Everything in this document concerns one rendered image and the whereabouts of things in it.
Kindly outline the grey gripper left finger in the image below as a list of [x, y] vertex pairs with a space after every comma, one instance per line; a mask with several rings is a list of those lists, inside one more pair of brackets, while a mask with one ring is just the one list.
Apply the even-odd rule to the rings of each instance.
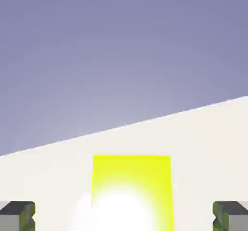
[[0, 231], [35, 231], [33, 201], [0, 201]]

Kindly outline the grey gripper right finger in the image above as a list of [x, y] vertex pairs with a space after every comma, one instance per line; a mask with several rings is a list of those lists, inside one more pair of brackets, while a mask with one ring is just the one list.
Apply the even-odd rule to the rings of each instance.
[[213, 231], [248, 231], [248, 201], [215, 201]]

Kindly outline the large yellow box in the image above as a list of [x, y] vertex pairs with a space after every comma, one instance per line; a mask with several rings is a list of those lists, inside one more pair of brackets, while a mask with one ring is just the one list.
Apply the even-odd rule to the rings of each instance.
[[174, 231], [171, 158], [95, 155], [96, 231]]

